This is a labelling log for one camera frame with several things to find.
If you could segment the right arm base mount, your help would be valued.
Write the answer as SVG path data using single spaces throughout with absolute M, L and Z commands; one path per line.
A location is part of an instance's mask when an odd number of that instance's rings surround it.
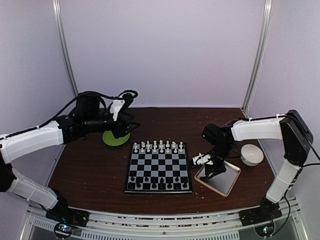
M 260 207 L 241 210 L 238 214 L 243 227 L 269 222 L 283 216 L 281 210 L 274 210 L 271 213 L 267 213 L 263 212 Z

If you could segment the black king piece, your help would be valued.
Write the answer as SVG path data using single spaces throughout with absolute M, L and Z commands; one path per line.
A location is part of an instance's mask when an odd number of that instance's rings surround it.
M 165 183 L 165 180 L 164 180 L 163 177 L 160 179 L 160 182 L 159 182 L 159 185 L 158 185 L 158 189 L 159 190 L 165 190 L 166 189 L 166 183 Z

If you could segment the black white chess board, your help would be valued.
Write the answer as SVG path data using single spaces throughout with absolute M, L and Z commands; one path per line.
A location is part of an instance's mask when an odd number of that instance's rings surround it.
M 130 154 L 127 164 L 127 173 L 124 184 L 126 194 L 191 194 L 193 192 L 192 179 L 190 173 L 190 160 L 186 142 L 137 142 L 138 152 L 134 153 L 134 143 L 130 146 Z M 157 177 L 156 182 L 152 182 L 152 177 Z M 187 177 L 187 188 L 183 188 L 184 182 L 181 177 Z M 160 190 L 160 179 L 164 178 L 166 189 Z M 135 183 L 134 189 L 128 189 L 128 183 Z M 150 183 L 150 189 L 144 190 L 143 184 Z M 152 189 L 152 183 L 157 183 L 157 189 Z M 168 183 L 172 183 L 172 188 L 168 189 Z M 181 189 L 174 189 L 174 184 L 180 183 Z

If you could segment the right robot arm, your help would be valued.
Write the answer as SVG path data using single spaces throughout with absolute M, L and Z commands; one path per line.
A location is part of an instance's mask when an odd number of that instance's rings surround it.
M 226 171 L 225 160 L 236 142 L 259 141 L 268 160 L 283 154 L 278 170 L 274 170 L 275 178 L 264 196 L 266 202 L 256 210 L 261 221 L 268 220 L 276 212 L 275 204 L 294 184 L 314 150 L 314 136 L 296 109 L 268 117 L 237 118 L 221 126 L 210 123 L 204 127 L 202 137 L 213 148 L 198 155 L 193 163 L 204 166 L 206 179 Z

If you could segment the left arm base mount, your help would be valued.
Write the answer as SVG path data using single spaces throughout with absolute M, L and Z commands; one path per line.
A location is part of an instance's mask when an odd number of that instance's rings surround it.
M 86 227 L 90 213 L 85 210 L 68 208 L 66 215 L 62 216 L 52 210 L 46 210 L 45 217 L 72 227 Z

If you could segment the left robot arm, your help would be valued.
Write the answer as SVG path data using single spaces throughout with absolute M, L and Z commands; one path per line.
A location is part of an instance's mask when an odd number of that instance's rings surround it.
M 70 100 L 46 122 L 0 137 L 0 190 L 33 201 L 61 222 L 72 218 L 72 211 L 56 190 L 45 187 L 19 173 L 12 162 L 43 149 L 67 145 L 92 133 L 110 131 L 115 139 L 127 136 L 140 124 L 127 112 L 138 97 L 135 90 L 118 96 L 84 91 Z

